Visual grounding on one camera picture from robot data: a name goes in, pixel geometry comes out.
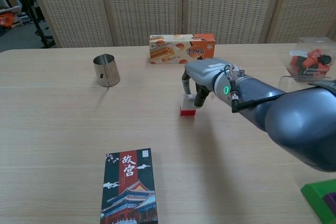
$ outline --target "gray floor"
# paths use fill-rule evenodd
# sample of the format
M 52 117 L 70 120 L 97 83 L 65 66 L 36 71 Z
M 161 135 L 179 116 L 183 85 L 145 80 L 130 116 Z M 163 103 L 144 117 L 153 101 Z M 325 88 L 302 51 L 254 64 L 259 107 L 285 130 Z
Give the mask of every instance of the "gray floor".
M 44 30 L 48 26 L 46 22 L 40 22 L 39 24 L 45 35 L 51 35 L 50 30 Z M 4 35 L 0 36 L 0 52 L 10 49 L 43 47 L 41 38 L 35 35 L 35 31 L 34 24 L 26 24 L 8 30 Z

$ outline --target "orange and white box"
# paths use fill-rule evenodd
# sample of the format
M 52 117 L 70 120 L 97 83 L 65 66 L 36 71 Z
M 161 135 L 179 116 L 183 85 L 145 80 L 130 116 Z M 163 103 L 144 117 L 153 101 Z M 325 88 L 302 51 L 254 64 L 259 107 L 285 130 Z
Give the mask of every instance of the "orange and white box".
M 151 35 L 149 52 L 152 64 L 188 63 L 213 58 L 213 34 Z

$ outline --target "robotic arm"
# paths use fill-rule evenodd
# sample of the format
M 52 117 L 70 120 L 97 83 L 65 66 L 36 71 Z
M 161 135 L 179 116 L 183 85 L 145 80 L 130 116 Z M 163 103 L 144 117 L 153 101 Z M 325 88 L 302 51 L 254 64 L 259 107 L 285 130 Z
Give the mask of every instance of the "robotic arm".
M 210 92 L 231 106 L 269 137 L 314 169 L 336 171 L 336 83 L 285 93 L 222 59 L 187 63 L 182 76 L 196 82 L 194 106 L 200 108 Z

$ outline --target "purple object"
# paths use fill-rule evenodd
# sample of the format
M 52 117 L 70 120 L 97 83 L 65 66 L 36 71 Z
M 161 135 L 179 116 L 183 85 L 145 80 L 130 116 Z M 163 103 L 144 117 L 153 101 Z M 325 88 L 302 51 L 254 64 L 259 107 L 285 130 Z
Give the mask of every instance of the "purple object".
M 326 194 L 323 197 L 323 200 L 328 205 L 332 213 L 336 216 L 336 192 Z

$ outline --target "black stand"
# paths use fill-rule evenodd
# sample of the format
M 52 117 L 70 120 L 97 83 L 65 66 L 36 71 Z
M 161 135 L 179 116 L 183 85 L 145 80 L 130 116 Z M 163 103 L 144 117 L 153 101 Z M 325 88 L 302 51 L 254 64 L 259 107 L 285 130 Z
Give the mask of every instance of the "black stand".
M 27 6 L 27 11 L 28 11 L 30 17 L 32 18 L 32 20 L 34 22 L 34 25 L 36 27 L 35 34 L 37 36 L 41 37 L 41 41 L 44 45 L 42 48 L 50 48 L 53 45 L 55 45 L 55 41 L 53 40 L 53 37 L 52 36 L 45 36 L 43 31 L 41 30 L 41 27 L 40 27 L 35 15 L 34 15 L 34 12 L 33 12 L 32 6 L 29 3 L 29 0 L 23 0 L 23 2 Z

